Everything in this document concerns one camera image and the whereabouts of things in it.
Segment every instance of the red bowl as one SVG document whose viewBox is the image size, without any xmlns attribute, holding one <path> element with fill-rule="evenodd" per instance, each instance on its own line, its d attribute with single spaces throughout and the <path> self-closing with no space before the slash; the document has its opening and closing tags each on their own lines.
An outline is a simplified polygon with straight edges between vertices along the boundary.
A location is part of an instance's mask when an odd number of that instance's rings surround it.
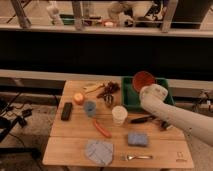
<svg viewBox="0 0 213 171">
<path fill-rule="evenodd" d="M 140 92 L 142 87 L 149 86 L 155 82 L 156 79 L 152 74 L 147 71 L 139 71 L 133 76 L 132 86 L 137 92 Z"/>
</svg>

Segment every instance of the table leg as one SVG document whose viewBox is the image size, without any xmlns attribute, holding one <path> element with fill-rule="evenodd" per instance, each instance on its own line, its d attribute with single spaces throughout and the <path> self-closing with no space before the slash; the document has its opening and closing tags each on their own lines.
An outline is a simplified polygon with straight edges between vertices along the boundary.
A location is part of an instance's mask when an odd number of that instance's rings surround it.
<svg viewBox="0 0 213 171">
<path fill-rule="evenodd" d="M 63 171 L 70 171 L 70 169 L 67 166 L 61 166 L 61 168 L 63 169 Z"/>
<path fill-rule="evenodd" d="M 160 169 L 160 171 L 171 171 L 170 169 Z"/>
<path fill-rule="evenodd" d="M 104 167 L 101 167 L 99 171 L 103 171 L 103 170 L 104 170 Z"/>
</svg>

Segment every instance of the dark background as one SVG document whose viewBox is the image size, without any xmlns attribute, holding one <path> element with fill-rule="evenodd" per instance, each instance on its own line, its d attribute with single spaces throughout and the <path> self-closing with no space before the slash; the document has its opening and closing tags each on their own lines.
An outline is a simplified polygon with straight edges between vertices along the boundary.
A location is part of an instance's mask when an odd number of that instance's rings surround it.
<svg viewBox="0 0 213 171">
<path fill-rule="evenodd" d="M 0 68 L 213 80 L 213 39 L 0 31 Z"/>
</svg>

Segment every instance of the white object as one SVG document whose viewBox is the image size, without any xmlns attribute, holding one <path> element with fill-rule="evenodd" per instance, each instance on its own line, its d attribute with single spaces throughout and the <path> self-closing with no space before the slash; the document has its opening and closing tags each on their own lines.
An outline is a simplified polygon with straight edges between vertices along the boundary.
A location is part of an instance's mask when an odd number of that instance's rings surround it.
<svg viewBox="0 0 213 171">
<path fill-rule="evenodd" d="M 141 107 L 151 114 L 213 146 L 213 118 L 165 104 L 168 91 L 157 84 L 140 91 Z"/>
<path fill-rule="evenodd" d="M 90 92 L 98 90 L 101 87 L 104 87 L 103 83 L 95 83 L 95 84 L 92 84 L 92 85 L 84 86 L 84 90 L 85 90 L 85 93 L 90 93 Z"/>
<path fill-rule="evenodd" d="M 51 5 L 46 7 L 47 13 L 53 20 L 55 25 L 63 25 L 63 21 L 60 18 L 59 8 L 56 1 L 50 1 Z"/>
<path fill-rule="evenodd" d="M 113 122 L 116 125 L 122 125 L 127 118 L 128 112 L 123 106 L 115 106 L 112 109 Z"/>
</svg>

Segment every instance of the hot dog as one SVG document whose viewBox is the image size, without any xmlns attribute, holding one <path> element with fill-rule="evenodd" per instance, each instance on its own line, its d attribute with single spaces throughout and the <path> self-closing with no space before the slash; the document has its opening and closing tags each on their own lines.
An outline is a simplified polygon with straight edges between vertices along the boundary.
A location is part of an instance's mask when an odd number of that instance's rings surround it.
<svg viewBox="0 0 213 171">
<path fill-rule="evenodd" d="M 107 131 L 106 129 L 104 129 L 103 127 L 101 127 L 101 125 L 97 122 L 96 119 L 93 119 L 93 125 L 95 126 L 95 128 L 106 138 L 111 138 L 111 134 L 109 131 Z"/>
</svg>

